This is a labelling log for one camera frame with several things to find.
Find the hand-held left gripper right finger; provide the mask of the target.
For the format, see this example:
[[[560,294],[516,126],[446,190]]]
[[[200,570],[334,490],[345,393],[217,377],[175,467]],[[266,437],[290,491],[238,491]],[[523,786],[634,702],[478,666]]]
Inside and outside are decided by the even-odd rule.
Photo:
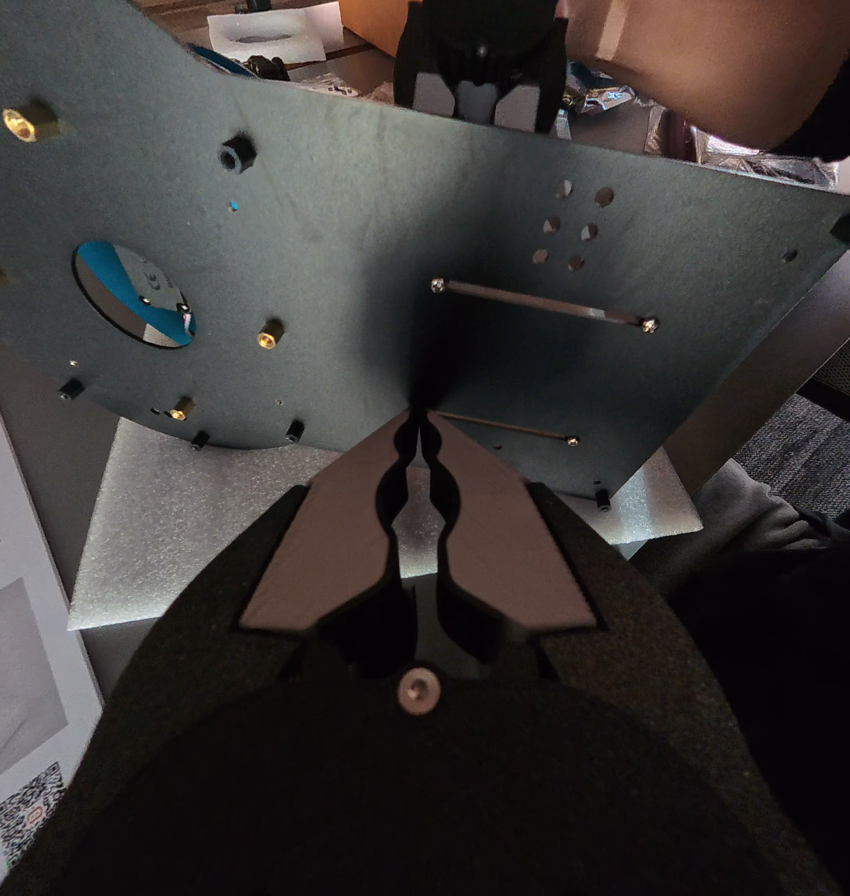
[[[564,632],[598,617],[529,481],[433,411],[422,415],[430,501],[443,518],[437,607],[446,632]]]

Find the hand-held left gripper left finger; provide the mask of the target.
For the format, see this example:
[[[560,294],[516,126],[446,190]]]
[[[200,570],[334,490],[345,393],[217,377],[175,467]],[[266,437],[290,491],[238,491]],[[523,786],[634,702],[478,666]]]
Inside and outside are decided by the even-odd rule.
[[[408,502],[416,453],[417,418],[404,410],[319,471],[239,625],[306,633],[397,578],[393,523]]]

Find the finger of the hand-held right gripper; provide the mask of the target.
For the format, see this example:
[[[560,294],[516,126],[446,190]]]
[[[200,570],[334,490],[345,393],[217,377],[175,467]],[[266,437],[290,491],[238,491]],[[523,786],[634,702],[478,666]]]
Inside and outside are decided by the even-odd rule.
[[[439,73],[417,74],[412,108],[432,116],[454,116],[456,97]]]
[[[540,95],[538,85],[515,86],[498,100],[495,108],[495,127],[514,131],[536,131]]]

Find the person's right forearm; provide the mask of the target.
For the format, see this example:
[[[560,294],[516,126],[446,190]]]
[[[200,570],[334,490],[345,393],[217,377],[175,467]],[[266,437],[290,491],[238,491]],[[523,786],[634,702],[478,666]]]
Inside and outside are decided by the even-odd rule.
[[[723,140],[850,157],[850,1],[569,1],[572,59]]]

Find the crumpled silver foil bag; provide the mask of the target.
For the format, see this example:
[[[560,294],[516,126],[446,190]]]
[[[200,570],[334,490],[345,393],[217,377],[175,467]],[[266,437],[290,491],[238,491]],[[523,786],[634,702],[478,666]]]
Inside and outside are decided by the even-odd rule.
[[[569,60],[561,108],[576,116],[591,116],[636,101],[636,91],[607,73]]]

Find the orange and white cardboard box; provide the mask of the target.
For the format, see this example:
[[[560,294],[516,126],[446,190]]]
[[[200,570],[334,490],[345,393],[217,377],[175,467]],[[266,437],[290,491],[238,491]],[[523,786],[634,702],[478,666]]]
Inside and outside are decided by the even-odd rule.
[[[409,1],[339,1],[343,25],[372,46],[396,57]]]

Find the white foam sheet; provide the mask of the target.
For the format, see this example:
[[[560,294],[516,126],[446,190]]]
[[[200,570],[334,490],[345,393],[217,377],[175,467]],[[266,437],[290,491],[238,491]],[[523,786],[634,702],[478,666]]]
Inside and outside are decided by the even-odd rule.
[[[70,630],[160,617],[187,584],[287,490],[339,454],[293,445],[206,447],[121,420],[98,492],[72,592]],[[400,576],[434,574],[443,519],[429,498],[430,471],[410,466],[408,503],[396,518]],[[698,532],[702,523],[659,449],[611,497],[561,496],[629,557],[651,539]]]

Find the white foam packing insert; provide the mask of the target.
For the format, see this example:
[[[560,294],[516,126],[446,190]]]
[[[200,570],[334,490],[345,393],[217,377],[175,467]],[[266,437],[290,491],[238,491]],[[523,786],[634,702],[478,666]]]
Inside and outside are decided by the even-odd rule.
[[[277,57],[285,64],[326,60],[323,40],[302,10],[211,15],[207,22],[211,48],[240,62],[252,56]]]

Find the person's grey pants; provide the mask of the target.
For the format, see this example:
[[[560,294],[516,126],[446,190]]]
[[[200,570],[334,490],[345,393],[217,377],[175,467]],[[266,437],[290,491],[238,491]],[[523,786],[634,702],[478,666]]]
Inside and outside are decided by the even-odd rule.
[[[850,545],[850,524],[790,504],[771,487],[727,461],[693,496],[702,528],[653,539],[631,564],[669,597],[693,577],[757,554],[787,560]]]

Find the pile of clear plastic bags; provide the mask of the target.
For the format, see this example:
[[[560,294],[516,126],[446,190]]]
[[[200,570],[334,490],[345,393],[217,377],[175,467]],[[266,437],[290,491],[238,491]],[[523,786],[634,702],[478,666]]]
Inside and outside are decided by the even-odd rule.
[[[831,191],[838,185],[837,162],[778,155],[730,143],[689,125],[684,118],[658,104],[650,106],[644,151],[675,161]]]

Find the printed instruction manual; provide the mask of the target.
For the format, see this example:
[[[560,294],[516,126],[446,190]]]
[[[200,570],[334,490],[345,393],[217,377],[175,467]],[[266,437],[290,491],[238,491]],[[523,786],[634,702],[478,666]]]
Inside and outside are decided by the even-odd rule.
[[[0,883],[56,810],[103,701],[0,413]]]

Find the person's black clothing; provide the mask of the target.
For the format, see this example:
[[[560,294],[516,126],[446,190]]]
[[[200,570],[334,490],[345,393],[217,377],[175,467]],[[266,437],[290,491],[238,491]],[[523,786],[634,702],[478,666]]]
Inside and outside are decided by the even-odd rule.
[[[850,894],[850,538],[722,557],[671,603],[776,800]]]

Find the black office chair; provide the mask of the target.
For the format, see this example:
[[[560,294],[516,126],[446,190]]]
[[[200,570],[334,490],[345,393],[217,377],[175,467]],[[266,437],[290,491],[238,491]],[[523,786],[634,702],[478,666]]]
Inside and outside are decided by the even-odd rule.
[[[797,394],[850,424],[850,339]]]

